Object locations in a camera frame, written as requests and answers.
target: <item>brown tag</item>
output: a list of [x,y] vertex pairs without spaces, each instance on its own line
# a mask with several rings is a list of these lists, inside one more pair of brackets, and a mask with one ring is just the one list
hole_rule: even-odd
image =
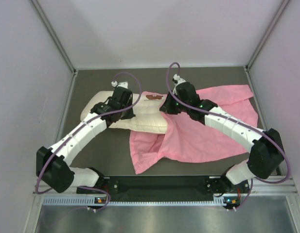
[[145,95],[145,97],[147,97],[148,100],[161,100],[163,98],[163,96],[160,95]]

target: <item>enclosure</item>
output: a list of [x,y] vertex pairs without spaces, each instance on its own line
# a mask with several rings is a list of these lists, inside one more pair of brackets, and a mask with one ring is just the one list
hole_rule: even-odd
[[[69,134],[88,102],[112,90],[117,73],[132,73],[143,91],[165,95],[172,62],[196,90],[248,85],[248,108],[258,128],[280,132],[291,177],[279,184],[249,180],[246,203],[226,212],[222,201],[238,193],[197,200],[197,180],[219,177],[249,153],[194,163],[165,156],[137,170],[131,131],[116,128],[94,137],[71,167],[98,169],[110,193],[117,185],[139,189],[151,201],[114,195],[94,213],[88,201],[105,195],[76,188],[35,193],[37,150]],[[119,81],[138,93],[131,77]],[[268,181],[286,174],[283,162]],[[187,230],[300,233],[300,0],[0,2],[0,232]]]

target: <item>white arm segment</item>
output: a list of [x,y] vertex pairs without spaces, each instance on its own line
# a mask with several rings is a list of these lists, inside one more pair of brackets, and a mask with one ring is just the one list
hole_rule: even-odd
[[[227,112],[225,112],[220,107],[214,107],[210,110],[210,112],[225,115],[228,119],[224,119],[221,117],[217,117],[214,115],[206,115],[205,116],[205,125],[215,128],[230,138],[234,139],[236,142],[241,144],[249,153],[251,151],[251,147],[253,146],[253,140],[259,140],[262,136],[244,126],[239,125],[238,123],[234,123],[229,119],[232,118],[237,120],[238,122],[243,121],[236,119],[231,116]],[[248,160],[244,160],[240,164],[233,166],[226,174],[226,177],[232,182],[232,184],[238,184],[242,181],[254,178],[255,175],[249,170],[247,165]]]
[[[70,141],[57,153],[57,156],[64,156],[64,161],[68,166],[72,163],[76,155],[90,142],[97,134],[101,133],[106,129],[106,121],[100,118],[93,120],[91,123],[86,122],[96,117],[96,113],[89,113],[86,118],[76,126],[69,134],[61,139],[56,144],[52,145],[52,152],[54,152],[62,143],[71,137]],[[75,136],[72,134],[82,125],[85,125]]]
[[70,187],[94,187],[99,179],[99,175],[89,168],[70,167],[70,170],[75,173]]
[[231,116],[220,107],[214,107],[210,110],[210,112],[225,115],[228,117],[228,119],[208,114],[205,116],[205,125],[217,129],[228,137],[234,139],[236,142],[241,144],[248,152],[251,151],[253,140],[259,140],[262,137],[260,134],[248,128],[245,128],[238,123],[230,121],[229,119],[234,119],[238,122],[244,123],[243,121]]
[[256,177],[248,168],[248,159],[244,160],[240,164],[234,165],[227,173],[226,177],[232,184],[236,185],[242,181],[252,179]]

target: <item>black bracket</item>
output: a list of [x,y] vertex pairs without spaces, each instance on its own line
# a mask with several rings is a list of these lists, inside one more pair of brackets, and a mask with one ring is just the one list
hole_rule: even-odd
[[[195,87],[189,83],[184,82],[176,86],[177,97],[184,103],[199,108],[202,110],[209,111],[213,107],[218,107],[218,105],[211,100],[201,100],[199,95],[196,93]],[[189,115],[192,120],[196,120],[205,125],[205,113],[193,110],[191,108],[183,106],[178,103],[173,96],[168,93],[164,104],[159,109],[161,112],[176,115],[181,112],[185,112]]]
[[[39,176],[42,168],[46,164],[49,157],[52,155],[51,149],[41,147],[36,153],[36,175]],[[57,155],[51,160],[46,167],[42,176],[42,181],[48,184],[56,192],[62,193],[70,187],[74,180],[74,172],[63,161],[64,157]]]
[[[283,150],[281,136],[275,129],[270,129],[264,133]],[[248,168],[255,176],[267,179],[284,158],[265,137],[254,140],[253,143],[247,162]]]
[[[98,103],[90,110],[91,113],[96,113],[98,115],[112,112],[115,110],[121,110],[123,108],[129,107],[132,105],[132,91],[118,86],[114,88],[113,95],[107,99],[107,103]],[[106,121],[106,125],[109,127],[112,123],[122,119],[131,119],[135,117],[134,111],[132,108],[127,111],[120,113],[115,113],[107,116],[101,117],[102,120]]]

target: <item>pink towel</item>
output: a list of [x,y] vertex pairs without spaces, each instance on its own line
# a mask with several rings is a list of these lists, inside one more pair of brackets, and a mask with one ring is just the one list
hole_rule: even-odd
[[[258,115],[249,102],[253,93],[248,85],[211,87],[197,93],[201,99],[209,99],[232,116],[257,127]],[[161,114],[168,123],[166,134],[130,133],[130,152],[136,174],[146,171],[163,157],[180,162],[205,163],[246,152],[233,139],[191,120],[186,113]]]

